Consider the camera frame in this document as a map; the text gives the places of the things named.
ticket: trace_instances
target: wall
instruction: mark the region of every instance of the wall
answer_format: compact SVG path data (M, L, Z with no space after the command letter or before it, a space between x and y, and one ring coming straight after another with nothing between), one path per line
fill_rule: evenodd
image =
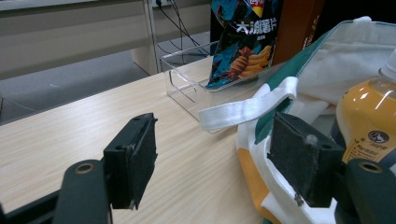
M209 30L209 17L202 20L203 14L210 13L207 1L177 3L192 34ZM178 30L161 11L149 8L150 0L134 0L0 18L0 79L153 46L157 39L177 37Z

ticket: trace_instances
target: transparent acrylic box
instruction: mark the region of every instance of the transparent acrylic box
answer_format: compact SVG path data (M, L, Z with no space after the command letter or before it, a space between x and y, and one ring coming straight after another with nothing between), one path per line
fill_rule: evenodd
M210 52L216 49L217 44L213 42L185 49L160 59L167 94L197 120L202 109L252 97L279 67L265 68L253 79L235 81L224 88L209 90L205 85L212 68Z

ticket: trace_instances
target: bag handle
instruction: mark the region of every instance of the bag handle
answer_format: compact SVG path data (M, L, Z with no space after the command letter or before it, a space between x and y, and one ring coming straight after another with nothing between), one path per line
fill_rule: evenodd
M250 99L203 109L198 112L201 128L217 130L258 119L286 98L295 99L297 83L297 77L286 77L273 91L264 84Z

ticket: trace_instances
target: canvas bag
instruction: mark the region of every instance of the canvas bag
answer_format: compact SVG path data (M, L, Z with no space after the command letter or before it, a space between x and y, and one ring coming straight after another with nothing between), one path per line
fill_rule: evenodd
M236 150L257 210L273 223L335 223L330 208L301 206L295 191L266 158L276 111L310 124L334 114L338 99L350 87L377 75L396 48L396 26L368 17L343 21L287 61L255 95L241 102L199 112L202 129L238 125Z

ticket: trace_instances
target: snack bag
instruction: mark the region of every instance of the snack bag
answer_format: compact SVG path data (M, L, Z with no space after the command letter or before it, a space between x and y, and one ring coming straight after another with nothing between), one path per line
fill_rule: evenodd
M282 0L213 0L224 27L216 48L208 89L257 76L271 59Z

